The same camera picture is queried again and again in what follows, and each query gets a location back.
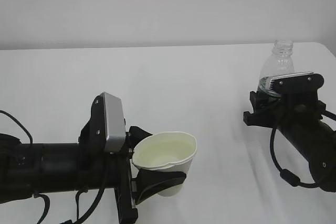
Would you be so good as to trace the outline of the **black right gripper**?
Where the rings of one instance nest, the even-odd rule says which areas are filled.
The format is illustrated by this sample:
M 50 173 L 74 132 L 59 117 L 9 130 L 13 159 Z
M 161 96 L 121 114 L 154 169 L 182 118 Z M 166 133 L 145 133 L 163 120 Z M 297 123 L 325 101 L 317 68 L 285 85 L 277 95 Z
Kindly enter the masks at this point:
M 318 100 L 317 95 L 283 95 L 275 98 L 257 90 L 250 92 L 249 100 L 253 113 L 243 113 L 243 121 L 248 126 L 276 126 L 281 132 L 287 132 L 294 124 L 301 123 L 310 130 L 327 131 L 327 124 L 321 121 L 326 105 Z

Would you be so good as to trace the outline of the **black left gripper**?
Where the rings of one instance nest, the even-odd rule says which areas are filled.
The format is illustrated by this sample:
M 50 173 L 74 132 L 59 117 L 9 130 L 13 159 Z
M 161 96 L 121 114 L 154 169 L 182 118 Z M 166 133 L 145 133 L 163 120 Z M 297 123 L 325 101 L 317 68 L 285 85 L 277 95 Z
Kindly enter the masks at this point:
M 139 205 L 155 194 L 182 185 L 186 180 L 187 175 L 184 172 L 160 172 L 146 169 L 140 169 L 136 178 L 132 179 L 130 159 L 133 149 L 149 136 L 152 134 L 140 127 L 130 126 L 126 132 L 124 144 L 116 154 L 118 184 L 114 194 L 119 222 L 136 222 L 138 210 L 135 204 Z

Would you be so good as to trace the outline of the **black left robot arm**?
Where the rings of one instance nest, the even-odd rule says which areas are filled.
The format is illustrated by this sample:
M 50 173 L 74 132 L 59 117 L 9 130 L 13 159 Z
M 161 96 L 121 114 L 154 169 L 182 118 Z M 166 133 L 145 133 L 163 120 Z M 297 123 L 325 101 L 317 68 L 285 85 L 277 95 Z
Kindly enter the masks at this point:
M 48 214 L 48 194 L 75 191 L 77 196 L 89 190 L 97 195 L 76 223 L 85 222 L 96 209 L 104 191 L 112 188 L 119 223 L 135 223 L 137 204 L 149 197 L 181 185 L 185 172 L 159 172 L 140 169 L 132 177 L 130 160 L 135 146 L 148 133 L 138 127 L 127 132 L 124 125 L 111 127 L 88 122 L 77 143 L 28 143 L 1 135 L 1 203 L 42 198 Z

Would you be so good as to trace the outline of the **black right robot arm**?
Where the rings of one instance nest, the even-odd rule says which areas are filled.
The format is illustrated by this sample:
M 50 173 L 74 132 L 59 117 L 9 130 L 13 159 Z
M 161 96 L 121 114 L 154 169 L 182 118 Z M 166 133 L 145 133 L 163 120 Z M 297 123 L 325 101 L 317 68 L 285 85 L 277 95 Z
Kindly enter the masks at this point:
M 253 112 L 245 111 L 243 121 L 248 126 L 271 129 L 270 155 L 280 177 L 292 187 L 335 192 L 335 130 L 322 121 L 324 116 L 335 120 L 335 114 L 326 110 L 318 93 L 308 91 L 271 97 L 252 91 L 249 99 Z M 280 165 L 275 153 L 276 132 L 280 132 L 308 162 L 313 182 L 303 182 Z

